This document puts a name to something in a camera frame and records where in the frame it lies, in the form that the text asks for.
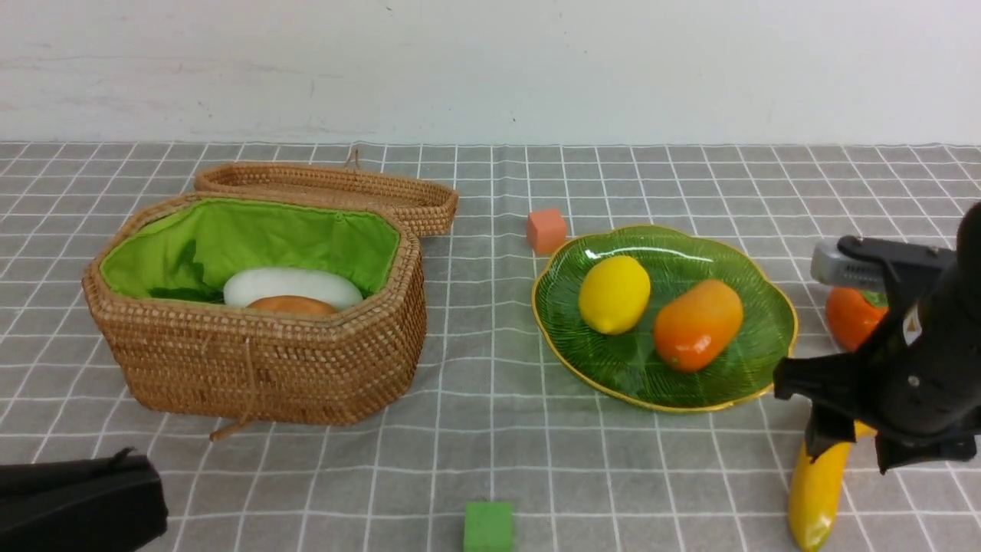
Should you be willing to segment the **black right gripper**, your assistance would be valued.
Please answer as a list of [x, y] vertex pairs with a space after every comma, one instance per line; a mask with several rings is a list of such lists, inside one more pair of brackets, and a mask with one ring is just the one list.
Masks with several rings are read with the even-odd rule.
[[952, 258], [899, 244], [887, 247], [881, 265], [889, 311], [876, 352], [785, 357], [772, 374], [774, 395], [812, 404], [803, 440], [810, 464], [858, 439], [855, 422], [871, 412], [873, 374], [874, 411], [896, 437], [874, 437], [880, 475], [921, 462], [969, 462], [979, 434], [978, 204], [960, 221]]

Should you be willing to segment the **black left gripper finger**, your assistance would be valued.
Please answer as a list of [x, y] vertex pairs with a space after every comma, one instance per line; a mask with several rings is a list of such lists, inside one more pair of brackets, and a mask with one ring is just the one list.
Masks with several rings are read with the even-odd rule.
[[162, 479], [127, 447], [105, 458], [3, 465], [3, 551], [137, 551], [168, 528]]

